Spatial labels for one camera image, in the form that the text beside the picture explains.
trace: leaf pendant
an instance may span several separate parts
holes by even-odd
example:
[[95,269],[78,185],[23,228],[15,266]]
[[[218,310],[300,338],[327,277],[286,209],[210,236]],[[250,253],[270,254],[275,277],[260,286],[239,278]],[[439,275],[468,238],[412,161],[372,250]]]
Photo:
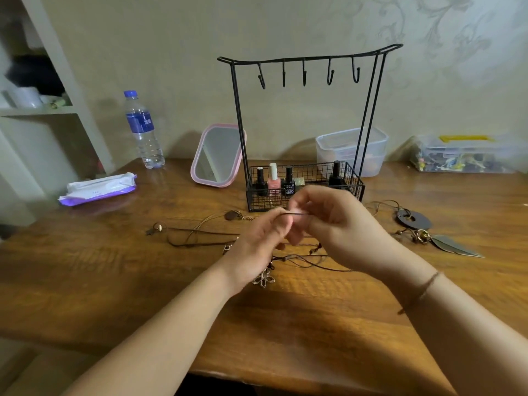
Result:
[[431,241],[436,247],[442,249],[448,253],[467,255],[469,257],[480,257],[484,258],[482,254],[476,253],[460,244],[455,242],[448,236],[444,235],[431,235]]

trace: clear plastic bin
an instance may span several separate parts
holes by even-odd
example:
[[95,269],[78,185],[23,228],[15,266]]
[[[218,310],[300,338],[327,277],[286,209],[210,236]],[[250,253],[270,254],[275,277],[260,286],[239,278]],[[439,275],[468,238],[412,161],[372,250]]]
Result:
[[497,136],[414,137],[411,162],[421,172],[515,172],[512,161],[528,153],[528,144],[511,134]]
[[[347,129],[342,130],[341,132],[334,132],[316,137],[317,162],[327,163],[339,160],[346,161],[351,167],[353,167],[358,147],[357,140],[360,137],[360,130],[361,128]],[[356,173],[359,173],[361,161],[363,160],[366,131],[367,127],[364,127],[355,168]],[[376,176],[380,172],[381,165],[385,159],[385,147],[388,139],[389,136],[381,132],[378,128],[371,128],[370,136],[368,138],[369,145],[366,148],[365,163],[363,164],[363,172],[361,173],[362,177]]]

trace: water bottle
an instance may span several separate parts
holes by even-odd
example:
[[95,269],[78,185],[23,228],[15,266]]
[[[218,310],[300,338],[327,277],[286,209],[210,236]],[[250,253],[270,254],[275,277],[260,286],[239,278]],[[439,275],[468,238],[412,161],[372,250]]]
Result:
[[159,168],[165,165],[162,149],[154,134],[154,124],[149,110],[143,106],[135,90],[124,92],[127,100],[125,108],[130,130],[136,138],[137,148],[143,163],[148,169]]

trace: purple and white package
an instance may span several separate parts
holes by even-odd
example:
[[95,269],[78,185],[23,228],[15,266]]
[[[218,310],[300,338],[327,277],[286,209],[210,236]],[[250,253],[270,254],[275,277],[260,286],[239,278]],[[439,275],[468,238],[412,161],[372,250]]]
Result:
[[67,186],[68,193],[59,197],[59,203],[72,207],[130,193],[136,189],[135,178],[137,178],[137,175],[127,172],[126,174],[107,176],[101,179],[72,182]]

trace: shelf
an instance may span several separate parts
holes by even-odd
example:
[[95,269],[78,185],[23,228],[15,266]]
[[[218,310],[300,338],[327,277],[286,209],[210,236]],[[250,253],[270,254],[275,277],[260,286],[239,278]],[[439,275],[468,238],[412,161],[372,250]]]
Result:
[[57,114],[75,114],[73,106],[63,106],[53,109],[49,106],[43,108],[1,108],[0,117],[23,117],[30,115],[57,115]]

